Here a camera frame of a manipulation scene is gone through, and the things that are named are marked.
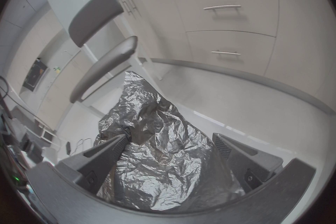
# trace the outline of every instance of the drawer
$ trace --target drawer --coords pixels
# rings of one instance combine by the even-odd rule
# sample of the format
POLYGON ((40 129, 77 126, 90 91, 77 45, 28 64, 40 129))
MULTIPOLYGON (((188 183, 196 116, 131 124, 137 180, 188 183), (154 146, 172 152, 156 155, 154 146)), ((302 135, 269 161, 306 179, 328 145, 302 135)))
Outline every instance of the drawer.
POLYGON ((233 30, 275 37, 278 0, 176 0, 176 3, 186 32, 233 30), (204 10, 222 5, 241 7, 204 10))
POLYGON ((274 37, 236 31, 197 31, 187 33, 195 62, 264 75, 274 37), (240 55, 211 51, 237 52, 240 55))

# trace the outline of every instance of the cabinet door handle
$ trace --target cabinet door handle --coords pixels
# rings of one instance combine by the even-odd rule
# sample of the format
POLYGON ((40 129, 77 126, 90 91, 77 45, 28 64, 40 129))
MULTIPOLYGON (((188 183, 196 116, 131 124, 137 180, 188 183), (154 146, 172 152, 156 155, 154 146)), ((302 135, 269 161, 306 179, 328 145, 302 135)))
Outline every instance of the cabinet door handle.
POLYGON ((123 3, 123 5, 124 5, 126 11, 128 12, 128 15, 129 15, 130 13, 132 13, 132 11, 131 11, 131 9, 129 8, 128 4, 127 4, 125 1, 122 1, 122 3, 123 3))
POLYGON ((136 8, 137 8, 137 6, 134 4, 133 0, 128 0, 128 1, 129 1, 129 3, 131 4, 131 7, 132 7, 133 9, 136 9, 136 8))
POLYGON ((204 10, 209 9, 217 9, 217 8, 240 8, 242 5, 224 5, 224 6, 213 6, 213 7, 207 7, 203 8, 204 10))
POLYGON ((229 54, 229 55, 241 55, 241 53, 236 52, 226 52, 226 51, 211 51, 211 53, 217 54, 229 54))

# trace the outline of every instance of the white floor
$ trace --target white floor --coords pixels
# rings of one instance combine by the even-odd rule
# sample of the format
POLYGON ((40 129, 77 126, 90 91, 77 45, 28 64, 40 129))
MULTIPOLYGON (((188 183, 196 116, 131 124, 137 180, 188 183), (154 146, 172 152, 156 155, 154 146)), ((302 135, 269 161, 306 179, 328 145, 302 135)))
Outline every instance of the white floor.
MULTIPOLYGON (((210 138, 224 133, 260 150, 278 155, 286 165, 299 158, 317 169, 300 203, 286 218, 291 223, 310 198, 326 160, 330 117, 318 108, 275 89, 195 68, 155 63, 163 80, 156 83, 184 117, 210 138)), ((94 106, 107 113, 121 90, 111 91, 94 106)), ((57 131, 70 141, 72 152, 80 139, 86 140, 76 153, 88 149, 98 134, 99 118, 74 104, 57 131)), ((65 143, 58 158, 67 157, 65 143)))

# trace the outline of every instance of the shiny foil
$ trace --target shiny foil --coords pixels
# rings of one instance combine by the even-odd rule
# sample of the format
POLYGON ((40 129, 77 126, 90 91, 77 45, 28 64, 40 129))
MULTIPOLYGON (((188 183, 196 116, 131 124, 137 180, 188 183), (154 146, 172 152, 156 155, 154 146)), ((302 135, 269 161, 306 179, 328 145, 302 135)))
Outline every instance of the shiny foil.
POLYGON ((244 195, 212 141, 132 71, 125 73, 118 104, 99 122, 95 145, 123 133, 132 142, 97 194, 104 200, 182 212, 244 195))

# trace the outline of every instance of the silver plastic bag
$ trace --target silver plastic bag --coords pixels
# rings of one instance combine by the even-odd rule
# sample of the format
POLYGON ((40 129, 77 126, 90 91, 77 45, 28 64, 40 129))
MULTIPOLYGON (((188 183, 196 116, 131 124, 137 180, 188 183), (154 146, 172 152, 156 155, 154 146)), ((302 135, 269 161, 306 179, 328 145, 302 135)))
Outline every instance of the silver plastic bag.
POLYGON ((108 202, 180 212, 245 194, 212 141, 132 71, 118 104, 99 122, 95 145, 122 133, 132 142, 97 194, 108 202))

